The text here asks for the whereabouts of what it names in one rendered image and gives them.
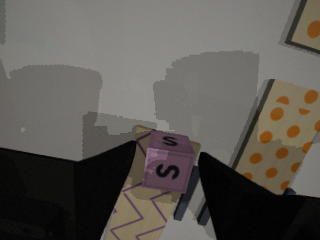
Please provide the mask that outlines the beige zigzag-patterned strip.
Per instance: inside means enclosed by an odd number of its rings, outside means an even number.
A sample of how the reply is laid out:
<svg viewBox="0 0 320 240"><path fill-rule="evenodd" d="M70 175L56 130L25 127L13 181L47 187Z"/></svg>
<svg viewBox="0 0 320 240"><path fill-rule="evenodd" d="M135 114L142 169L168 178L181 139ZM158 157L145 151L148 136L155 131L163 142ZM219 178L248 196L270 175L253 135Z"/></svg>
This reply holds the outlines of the beige zigzag-patterned strip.
<svg viewBox="0 0 320 240"><path fill-rule="evenodd" d="M141 187L151 130L137 126L136 152L121 189L106 240L159 240L179 192Z"/></svg>

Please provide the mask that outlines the mauve cube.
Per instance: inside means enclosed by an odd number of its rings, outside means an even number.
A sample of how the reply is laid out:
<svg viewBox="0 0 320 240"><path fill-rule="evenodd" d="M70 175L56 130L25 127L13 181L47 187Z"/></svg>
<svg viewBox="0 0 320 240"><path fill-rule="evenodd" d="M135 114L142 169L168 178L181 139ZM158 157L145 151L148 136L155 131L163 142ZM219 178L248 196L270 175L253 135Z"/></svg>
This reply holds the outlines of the mauve cube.
<svg viewBox="0 0 320 240"><path fill-rule="evenodd" d="M188 136L151 130L141 187L186 193L195 157Z"/></svg>

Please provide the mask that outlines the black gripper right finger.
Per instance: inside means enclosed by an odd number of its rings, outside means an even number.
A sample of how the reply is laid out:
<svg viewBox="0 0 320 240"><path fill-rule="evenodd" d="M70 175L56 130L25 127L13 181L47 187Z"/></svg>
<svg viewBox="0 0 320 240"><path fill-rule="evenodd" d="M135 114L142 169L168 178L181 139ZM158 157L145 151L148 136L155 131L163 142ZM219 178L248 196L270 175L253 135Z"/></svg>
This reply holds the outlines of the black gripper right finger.
<svg viewBox="0 0 320 240"><path fill-rule="evenodd" d="M320 225L320 197L271 193L206 152L198 167L217 240L292 240Z"/></svg>

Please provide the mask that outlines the tan strip with orange polka dots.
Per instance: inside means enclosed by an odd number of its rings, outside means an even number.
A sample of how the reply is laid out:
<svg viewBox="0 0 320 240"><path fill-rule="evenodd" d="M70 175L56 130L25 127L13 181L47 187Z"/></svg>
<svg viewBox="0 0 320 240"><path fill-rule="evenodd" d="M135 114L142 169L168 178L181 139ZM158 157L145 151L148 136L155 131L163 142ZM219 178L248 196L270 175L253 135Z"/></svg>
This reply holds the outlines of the tan strip with orange polka dots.
<svg viewBox="0 0 320 240"><path fill-rule="evenodd" d="M257 110L232 169L282 195L320 129Z"/></svg>

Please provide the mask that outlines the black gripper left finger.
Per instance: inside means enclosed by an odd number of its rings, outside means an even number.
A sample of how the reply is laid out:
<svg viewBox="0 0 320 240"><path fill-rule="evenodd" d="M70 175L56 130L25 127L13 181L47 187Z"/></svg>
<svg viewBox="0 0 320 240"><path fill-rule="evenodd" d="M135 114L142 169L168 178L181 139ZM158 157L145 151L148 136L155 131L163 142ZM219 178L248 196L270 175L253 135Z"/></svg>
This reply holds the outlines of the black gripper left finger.
<svg viewBox="0 0 320 240"><path fill-rule="evenodd" d="M137 141L79 161L0 148L0 192L63 207L66 240L100 240Z"/></svg>

